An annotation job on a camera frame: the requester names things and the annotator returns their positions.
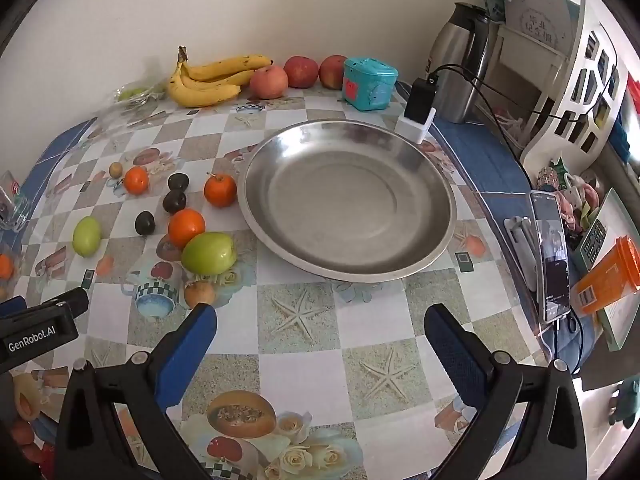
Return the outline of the large green fruit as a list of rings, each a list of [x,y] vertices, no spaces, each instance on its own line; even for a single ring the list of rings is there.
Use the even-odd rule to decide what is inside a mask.
[[[205,232],[193,237],[181,254],[182,265],[193,274],[217,275],[236,261],[232,237],[224,232]]]

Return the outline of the clear bag of green fruits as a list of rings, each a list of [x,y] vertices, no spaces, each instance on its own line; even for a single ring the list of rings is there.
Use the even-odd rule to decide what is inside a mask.
[[[141,106],[149,99],[159,99],[165,93],[165,81],[144,78],[124,84],[114,92],[114,104],[123,107]]]

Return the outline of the red apple middle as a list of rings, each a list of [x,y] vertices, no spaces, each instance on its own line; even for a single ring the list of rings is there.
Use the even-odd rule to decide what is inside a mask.
[[[312,87],[319,75],[317,62],[301,55],[295,55],[289,58],[284,63],[283,69],[288,75],[288,85],[295,89]]]

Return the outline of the orange tangerine with stem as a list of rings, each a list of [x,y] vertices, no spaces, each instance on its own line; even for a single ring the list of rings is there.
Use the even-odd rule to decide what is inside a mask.
[[[204,186],[204,197],[214,207],[226,208],[236,200],[236,183],[230,174],[210,174]]]

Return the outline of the steel thermos jug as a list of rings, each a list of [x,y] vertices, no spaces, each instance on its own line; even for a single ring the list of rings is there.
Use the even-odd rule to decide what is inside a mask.
[[[474,106],[474,88],[487,70],[491,21],[484,8],[456,2],[427,58],[426,73],[435,73],[434,107],[438,117],[462,124]]]

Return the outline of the teal plastic box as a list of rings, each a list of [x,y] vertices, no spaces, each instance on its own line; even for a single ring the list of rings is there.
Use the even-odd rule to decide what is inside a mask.
[[[360,112],[384,110],[390,104],[398,70],[376,58],[346,58],[343,99]]]

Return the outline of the calculator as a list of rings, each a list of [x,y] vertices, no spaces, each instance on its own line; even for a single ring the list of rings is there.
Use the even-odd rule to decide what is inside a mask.
[[[587,270],[590,270],[596,263],[604,245],[605,237],[605,225],[599,219],[594,220],[578,248],[579,255],[582,257]]]

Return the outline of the glass mug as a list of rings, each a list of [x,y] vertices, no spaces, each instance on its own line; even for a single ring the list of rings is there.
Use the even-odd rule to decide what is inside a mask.
[[[5,171],[0,183],[0,224],[2,229],[18,233],[24,228],[30,201],[13,174]]]

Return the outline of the smartphone on stand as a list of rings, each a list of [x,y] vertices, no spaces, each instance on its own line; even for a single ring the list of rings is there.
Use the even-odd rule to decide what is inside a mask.
[[[529,203],[533,215],[539,317],[544,324],[550,324],[570,310],[570,272],[564,226],[553,193],[532,191]]]

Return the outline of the dark plum front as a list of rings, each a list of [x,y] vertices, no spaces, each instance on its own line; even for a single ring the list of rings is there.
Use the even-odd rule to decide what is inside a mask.
[[[142,211],[134,220],[134,229],[141,236],[149,236],[155,232],[155,218],[151,211]]]

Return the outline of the red apple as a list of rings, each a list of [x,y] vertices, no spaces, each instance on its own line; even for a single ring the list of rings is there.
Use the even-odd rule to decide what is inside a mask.
[[[301,55],[295,55],[289,58],[284,63],[283,69],[288,75],[288,85],[295,89],[312,87],[319,75],[317,62]]]
[[[323,60],[319,67],[319,79],[324,88],[341,90],[343,87],[344,55],[330,55]]]

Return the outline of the large steel basin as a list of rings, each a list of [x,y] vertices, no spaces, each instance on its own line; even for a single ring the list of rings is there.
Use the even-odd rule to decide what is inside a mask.
[[[353,120],[302,122],[263,140],[241,167],[238,201],[274,254],[342,282],[423,271],[457,222],[451,185],[427,154]]]

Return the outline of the pale pink apple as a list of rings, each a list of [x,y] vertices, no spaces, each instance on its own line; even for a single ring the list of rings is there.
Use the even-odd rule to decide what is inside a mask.
[[[260,68],[250,78],[250,92],[258,99],[280,98],[287,88],[288,74],[277,65]]]

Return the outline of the dark plum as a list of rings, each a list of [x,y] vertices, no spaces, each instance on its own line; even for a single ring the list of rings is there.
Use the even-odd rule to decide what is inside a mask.
[[[186,193],[183,190],[170,190],[163,199],[163,210],[176,214],[186,208]]]
[[[171,191],[184,192],[190,184],[190,179],[186,174],[172,174],[168,180],[167,185]]]
[[[134,229],[141,236],[149,236],[155,232],[155,218],[151,211],[142,211],[134,220]]]

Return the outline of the small green fruit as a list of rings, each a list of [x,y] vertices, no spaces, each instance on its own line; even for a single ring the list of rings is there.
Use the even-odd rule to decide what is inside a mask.
[[[82,218],[73,232],[72,245],[77,255],[89,258],[94,255],[101,244],[102,231],[100,222],[87,216]]]

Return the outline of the orange tangerine front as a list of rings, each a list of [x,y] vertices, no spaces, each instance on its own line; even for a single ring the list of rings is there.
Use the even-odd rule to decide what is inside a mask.
[[[168,236],[175,247],[182,249],[186,244],[202,234],[206,229],[204,217],[191,208],[176,212],[168,224]]]

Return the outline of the small brown longan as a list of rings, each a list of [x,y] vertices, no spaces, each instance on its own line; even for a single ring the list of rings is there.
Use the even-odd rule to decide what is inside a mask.
[[[122,164],[120,162],[113,162],[108,168],[108,173],[112,179],[119,179],[122,176]]]
[[[208,281],[196,281],[186,285],[183,289],[186,305],[194,309],[198,304],[213,304],[216,300],[214,285]]]

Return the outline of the dark plum back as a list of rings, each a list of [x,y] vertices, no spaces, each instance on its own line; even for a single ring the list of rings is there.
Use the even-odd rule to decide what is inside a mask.
[[[190,184],[190,179],[186,174],[172,174],[168,180],[167,185],[171,191],[184,192]]]

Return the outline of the red apple right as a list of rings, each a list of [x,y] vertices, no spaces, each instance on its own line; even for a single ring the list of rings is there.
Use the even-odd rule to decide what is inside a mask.
[[[343,87],[344,55],[330,55],[323,60],[319,67],[319,79],[324,88],[341,90]]]

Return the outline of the orange plastic bottle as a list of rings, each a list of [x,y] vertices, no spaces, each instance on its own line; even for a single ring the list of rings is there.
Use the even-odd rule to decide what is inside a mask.
[[[638,248],[624,235],[616,238],[614,246],[572,288],[570,299],[577,313],[591,314],[638,290]]]

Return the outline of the yellow banana bunch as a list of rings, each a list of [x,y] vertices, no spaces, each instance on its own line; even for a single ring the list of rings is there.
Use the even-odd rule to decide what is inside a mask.
[[[236,98],[256,70],[270,67],[262,54],[240,55],[204,65],[191,65],[188,52],[178,47],[177,64],[166,84],[168,96],[179,106],[200,108]]]

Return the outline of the black charger on white base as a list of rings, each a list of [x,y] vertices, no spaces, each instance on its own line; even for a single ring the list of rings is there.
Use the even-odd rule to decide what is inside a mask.
[[[416,78],[411,86],[404,111],[398,117],[395,132],[407,141],[420,145],[435,118],[436,75]]]

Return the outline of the white plastic shelf rack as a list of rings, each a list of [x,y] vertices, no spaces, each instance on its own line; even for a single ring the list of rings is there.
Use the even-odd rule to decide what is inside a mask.
[[[497,22],[490,83],[513,117],[529,176],[561,159],[582,172],[598,158],[622,107],[628,70],[613,24],[590,0],[485,0]]]

